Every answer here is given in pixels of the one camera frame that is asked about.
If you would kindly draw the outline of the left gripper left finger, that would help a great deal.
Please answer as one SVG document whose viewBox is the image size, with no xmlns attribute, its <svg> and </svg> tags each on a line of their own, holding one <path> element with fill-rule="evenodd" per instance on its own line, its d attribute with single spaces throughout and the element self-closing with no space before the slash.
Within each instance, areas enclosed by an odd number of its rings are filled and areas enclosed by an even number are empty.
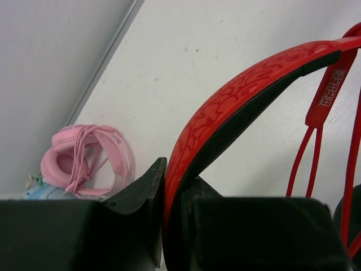
<svg viewBox="0 0 361 271">
<path fill-rule="evenodd" d="M 2 270 L 155 270 L 167 159 L 96 200 L 1 201 Z"/>
</svg>

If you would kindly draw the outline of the red black headphones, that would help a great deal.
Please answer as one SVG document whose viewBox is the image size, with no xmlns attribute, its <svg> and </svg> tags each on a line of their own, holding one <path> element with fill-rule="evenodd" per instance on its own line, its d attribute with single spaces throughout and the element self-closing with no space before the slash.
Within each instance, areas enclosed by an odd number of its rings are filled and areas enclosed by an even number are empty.
<svg viewBox="0 0 361 271">
<path fill-rule="evenodd" d="M 185 270 L 181 240 L 182 189 L 218 158 L 296 79 L 360 48 L 360 25 L 342 38 L 303 43 L 244 70 L 214 93 L 191 117 L 170 157 L 165 178 L 162 241 L 168 270 Z"/>
</svg>

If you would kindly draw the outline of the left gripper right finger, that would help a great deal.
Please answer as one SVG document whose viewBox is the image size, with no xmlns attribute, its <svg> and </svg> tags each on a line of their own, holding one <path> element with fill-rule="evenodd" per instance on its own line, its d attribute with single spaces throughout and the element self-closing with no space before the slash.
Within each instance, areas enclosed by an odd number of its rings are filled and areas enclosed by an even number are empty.
<svg viewBox="0 0 361 271">
<path fill-rule="evenodd" d="M 182 191 L 185 270 L 348 270 L 323 203 L 223 197 L 201 178 Z"/>
</svg>

